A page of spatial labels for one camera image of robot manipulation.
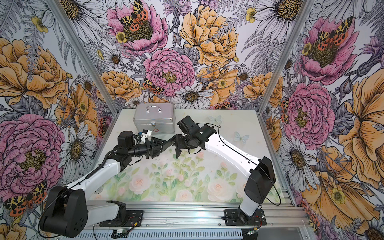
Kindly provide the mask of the black phone stand front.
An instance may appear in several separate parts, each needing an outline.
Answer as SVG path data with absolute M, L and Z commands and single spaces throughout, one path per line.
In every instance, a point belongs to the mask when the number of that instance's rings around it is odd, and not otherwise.
M 162 143 L 161 153 L 171 146 L 176 148 L 176 159 L 178 159 L 184 147 L 184 136 L 182 134 L 176 134 L 166 142 Z

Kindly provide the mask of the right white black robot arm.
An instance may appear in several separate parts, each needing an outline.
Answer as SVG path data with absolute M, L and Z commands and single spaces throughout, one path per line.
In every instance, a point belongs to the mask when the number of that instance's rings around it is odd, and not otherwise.
M 181 135 L 176 136 L 174 143 L 177 157 L 181 150 L 200 148 L 223 158 L 248 178 L 244 187 L 245 196 L 238 212 L 240 217 L 251 218 L 275 186 L 272 161 L 267 157 L 260 159 L 251 156 L 232 145 L 220 135 L 219 126 L 197 124 L 190 116 L 180 120 L 177 126 L 182 131 Z

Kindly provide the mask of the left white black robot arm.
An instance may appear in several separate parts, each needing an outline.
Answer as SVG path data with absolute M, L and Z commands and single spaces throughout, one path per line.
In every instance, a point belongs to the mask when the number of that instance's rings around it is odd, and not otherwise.
M 158 138 L 137 143 L 139 137 L 131 131 L 121 132 L 118 144 L 107 152 L 98 167 L 65 187 L 54 187 L 48 194 L 38 225 L 39 232 L 73 238 L 84 228 L 97 223 L 111 222 L 124 226 L 128 221 L 126 204 L 106 201 L 91 206 L 88 200 L 107 180 L 129 166 L 133 157 L 154 158 L 174 144 L 173 139 Z

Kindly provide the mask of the silver aluminium first aid case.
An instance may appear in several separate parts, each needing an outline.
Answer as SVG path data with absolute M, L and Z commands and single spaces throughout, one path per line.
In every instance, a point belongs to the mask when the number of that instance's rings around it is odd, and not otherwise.
M 173 103 L 138 104 L 133 117 L 139 132 L 148 130 L 153 134 L 174 134 L 175 121 Z

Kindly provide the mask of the small green circuit board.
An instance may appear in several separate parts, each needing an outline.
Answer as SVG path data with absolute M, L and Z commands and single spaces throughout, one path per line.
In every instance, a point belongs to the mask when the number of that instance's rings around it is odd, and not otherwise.
M 130 234 L 131 230 L 129 229 L 117 229 L 113 230 L 111 234 L 112 239 L 126 238 Z

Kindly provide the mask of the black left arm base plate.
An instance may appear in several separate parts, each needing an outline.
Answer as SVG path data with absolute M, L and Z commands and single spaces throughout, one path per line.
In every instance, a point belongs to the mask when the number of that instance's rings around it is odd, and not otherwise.
M 99 223 L 99 226 L 102 228 L 132 228 L 133 226 L 140 227 L 142 225 L 143 214 L 144 211 L 126 210 L 123 218 L 118 217 L 113 220 L 103 221 Z

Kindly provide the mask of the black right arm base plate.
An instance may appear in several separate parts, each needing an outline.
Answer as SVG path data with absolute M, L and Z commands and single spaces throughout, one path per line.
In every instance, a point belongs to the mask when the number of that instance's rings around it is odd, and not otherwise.
M 262 209 L 256 209 L 252 216 L 248 216 L 237 210 L 224 210 L 224 216 L 221 217 L 226 226 L 256 226 L 261 227 L 267 224 L 265 213 Z

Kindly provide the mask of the aluminium left corner post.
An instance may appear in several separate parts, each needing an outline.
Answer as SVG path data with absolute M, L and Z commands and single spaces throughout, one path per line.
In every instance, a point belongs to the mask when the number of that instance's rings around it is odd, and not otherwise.
M 120 109 L 117 107 L 111 95 L 108 93 L 105 84 L 103 83 L 96 67 L 90 59 L 86 48 L 82 44 L 82 41 L 78 36 L 76 29 L 72 26 L 72 22 L 67 17 L 67 14 L 63 9 L 60 1 L 48 1 L 47 5 L 49 6 L 55 18 L 57 19 L 57 22 L 62 26 L 64 33 L 69 39 L 69 42 L 72 44 L 74 50 L 77 52 L 77 55 L 83 62 L 85 69 L 87 70 L 88 74 L 90 75 L 98 90 L 100 91 L 100 94 L 102 95 L 106 104 L 111 110 L 113 117 L 118 116 Z

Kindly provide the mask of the aluminium corner post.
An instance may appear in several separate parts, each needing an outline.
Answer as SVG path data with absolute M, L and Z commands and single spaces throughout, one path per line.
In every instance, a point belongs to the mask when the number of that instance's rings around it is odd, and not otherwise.
M 298 40 L 299 34 L 301 33 L 302 29 L 305 26 L 305 22 L 311 12 L 314 2 L 315 2 L 314 0 L 303 1 L 302 7 L 299 11 L 299 14 L 293 26 L 293 29 L 287 38 L 287 42 L 284 45 L 283 51 L 279 57 L 277 65 L 273 70 L 270 84 L 267 86 L 266 92 L 264 93 L 264 96 L 262 97 L 262 100 L 259 104 L 259 108 L 257 109 L 257 114 L 259 116 L 262 114 L 263 110 L 266 108 L 267 103 L 269 102 L 269 99 L 272 96 L 273 90 L 279 81 L 279 77 L 281 76 L 284 65 L 286 64 L 289 58 L 290 52 Z
M 48 1 L 47 5 L 49 6 L 55 18 L 57 19 L 57 22 L 62 26 L 64 33 L 69 39 L 69 42 L 72 44 L 74 50 L 77 52 L 77 55 L 83 62 L 85 69 L 87 70 L 88 74 L 90 75 L 98 90 L 100 91 L 100 94 L 102 95 L 106 104 L 111 110 L 113 117 L 118 116 L 120 109 L 117 107 L 111 95 L 108 93 L 105 84 L 103 83 L 96 67 L 90 59 L 86 48 L 82 44 L 82 41 L 78 36 L 76 29 L 72 26 L 72 22 L 67 17 L 67 14 L 63 9 L 60 1 Z

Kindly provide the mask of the aluminium front rail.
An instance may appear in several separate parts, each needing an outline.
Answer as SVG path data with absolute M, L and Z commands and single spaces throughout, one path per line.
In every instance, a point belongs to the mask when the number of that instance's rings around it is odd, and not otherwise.
M 143 211 L 144 229 L 213 229 L 227 228 L 222 217 L 225 210 L 236 211 L 239 203 L 128 202 L 127 210 Z M 285 203 L 262 204 L 266 224 L 262 228 L 305 228 L 310 226 L 303 208 Z

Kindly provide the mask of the aluminium right corner post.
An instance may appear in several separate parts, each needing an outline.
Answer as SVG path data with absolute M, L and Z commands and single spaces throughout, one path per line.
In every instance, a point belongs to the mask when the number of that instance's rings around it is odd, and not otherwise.
M 264 93 L 264 96 L 262 97 L 262 100 L 259 104 L 259 108 L 257 109 L 257 114 L 259 116 L 262 114 L 263 110 L 266 108 L 267 103 L 269 102 L 269 99 L 272 96 L 273 90 L 279 81 L 279 77 L 281 76 L 284 65 L 286 64 L 289 58 L 290 52 L 298 40 L 299 34 L 301 33 L 302 29 L 305 26 L 305 22 L 311 12 L 314 2 L 315 2 L 314 0 L 303 1 L 302 7 L 299 11 L 299 14 L 293 26 L 293 29 L 287 38 L 287 42 L 284 45 L 283 51 L 279 57 L 277 65 L 273 70 L 270 84 L 267 86 L 266 92 Z

